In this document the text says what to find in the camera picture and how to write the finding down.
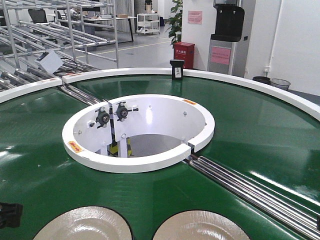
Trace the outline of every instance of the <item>black cable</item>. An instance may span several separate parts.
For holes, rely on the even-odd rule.
[[[61,59],[61,60],[62,60],[62,59],[68,59],[68,60],[70,60],[70,61],[74,62],[75,67],[74,67],[74,68],[72,68],[72,69],[70,69],[70,70],[55,71],[53,74],[67,73],[67,72],[70,72],[70,71],[76,70],[76,69],[78,68],[78,63],[77,63],[76,61],[72,60],[71,58],[68,58],[68,57],[62,57],[62,58],[60,58],[60,59]]]

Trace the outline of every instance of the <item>round plate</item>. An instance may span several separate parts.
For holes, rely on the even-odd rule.
[[[210,211],[192,210],[167,219],[153,240],[250,240],[233,221]]]
[[[45,225],[33,240],[132,240],[130,227],[115,211],[86,206],[67,211]]]

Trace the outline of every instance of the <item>metal bracket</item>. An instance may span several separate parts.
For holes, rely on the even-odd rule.
[[[0,229],[19,227],[22,210],[21,204],[0,202]]]
[[[105,128],[110,120],[109,113],[106,112],[104,107],[100,107],[98,110],[95,110],[95,112],[98,112],[98,116],[96,117],[95,122],[100,124],[97,129],[101,127]]]
[[[127,115],[128,115],[128,112],[133,112],[133,111],[139,111],[139,108],[131,108],[131,109],[127,109],[126,107],[125,107],[125,101],[121,101],[121,102],[119,102],[118,103],[118,108],[117,108],[117,110],[116,110],[116,115],[117,115],[117,117],[119,118],[118,119],[118,121],[121,121],[121,122],[123,122],[126,118],[127,118]]]

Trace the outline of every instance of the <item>white circular housing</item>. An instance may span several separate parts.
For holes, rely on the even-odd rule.
[[[101,111],[110,117],[103,125],[96,122]],[[212,139],[214,128],[211,113],[196,102],[143,94],[119,97],[77,112],[64,125],[62,138],[68,154],[87,167],[141,173],[186,159],[192,150],[197,152]],[[117,157],[112,153],[115,148]]]

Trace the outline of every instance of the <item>orange label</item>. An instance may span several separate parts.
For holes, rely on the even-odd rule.
[[[183,99],[183,101],[185,101],[188,104],[192,104],[192,105],[196,105],[197,103],[188,99]]]
[[[82,151],[82,148],[79,147],[79,145],[76,144],[74,141],[69,141],[68,143],[76,154],[78,154]]]
[[[68,76],[78,76],[78,75],[81,75],[82,73],[74,73],[74,74],[68,74]]]

